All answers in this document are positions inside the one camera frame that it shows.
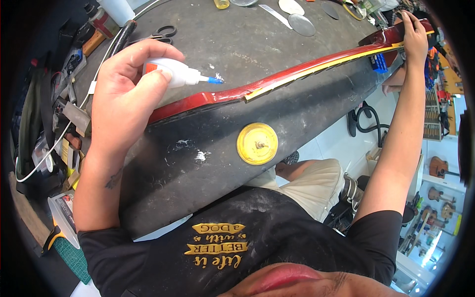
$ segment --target wrist tattoo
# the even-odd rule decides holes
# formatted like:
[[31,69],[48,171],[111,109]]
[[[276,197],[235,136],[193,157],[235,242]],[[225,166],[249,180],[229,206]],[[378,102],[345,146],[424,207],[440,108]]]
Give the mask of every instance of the wrist tattoo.
[[116,174],[111,175],[111,179],[105,184],[105,188],[113,189],[118,184],[120,178],[122,177],[122,171],[124,167],[122,166]]

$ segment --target white glue bottle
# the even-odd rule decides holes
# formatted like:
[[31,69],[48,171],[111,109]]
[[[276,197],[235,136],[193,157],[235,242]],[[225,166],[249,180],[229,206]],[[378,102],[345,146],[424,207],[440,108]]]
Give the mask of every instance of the white glue bottle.
[[174,88],[184,85],[195,85],[200,81],[207,81],[212,84],[222,84],[224,81],[201,75],[196,69],[189,68],[180,61],[169,58],[150,58],[143,64],[143,74],[161,69],[171,74],[171,81],[168,88]]

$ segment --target green cutting mat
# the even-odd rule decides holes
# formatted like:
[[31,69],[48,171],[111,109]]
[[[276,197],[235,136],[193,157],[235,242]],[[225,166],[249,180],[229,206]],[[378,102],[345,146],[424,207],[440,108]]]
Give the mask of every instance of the green cutting mat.
[[76,249],[66,238],[58,237],[53,242],[58,254],[63,258],[66,265],[76,276],[85,284],[91,280],[91,276],[87,272],[86,258],[82,249]]

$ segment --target workbench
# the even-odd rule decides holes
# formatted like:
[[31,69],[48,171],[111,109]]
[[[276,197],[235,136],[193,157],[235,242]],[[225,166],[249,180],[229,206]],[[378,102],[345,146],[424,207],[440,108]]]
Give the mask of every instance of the workbench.
[[[258,6],[267,4],[287,17],[277,0],[260,0],[247,8],[231,4],[225,10],[217,9],[211,0],[172,0],[139,18],[131,39],[174,25],[178,32],[172,37],[173,45],[183,52],[185,63],[202,75],[221,76],[226,81],[223,85],[200,83],[171,89],[160,105],[200,91],[235,88],[308,60],[357,47],[359,40],[377,30],[367,20],[354,19],[337,3],[329,2],[339,20],[323,11],[321,1],[297,1],[316,28],[313,37],[290,30]],[[109,44],[109,40],[103,42],[76,77],[78,100],[86,96]],[[249,104],[241,102],[179,121],[149,125],[126,157],[121,225],[137,238],[230,193],[335,123],[401,63],[398,58],[388,73],[377,74],[363,58],[296,81]],[[278,137],[275,157],[260,166],[245,163],[236,150],[238,133],[253,122],[270,125]]]

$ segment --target blue nozzle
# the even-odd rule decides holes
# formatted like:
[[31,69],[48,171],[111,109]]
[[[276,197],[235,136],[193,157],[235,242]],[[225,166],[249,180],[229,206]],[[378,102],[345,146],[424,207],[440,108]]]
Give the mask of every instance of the blue nozzle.
[[209,82],[210,84],[221,85],[222,83],[224,83],[224,80],[217,79],[217,78],[214,78],[214,77],[208,77],[208,82]]

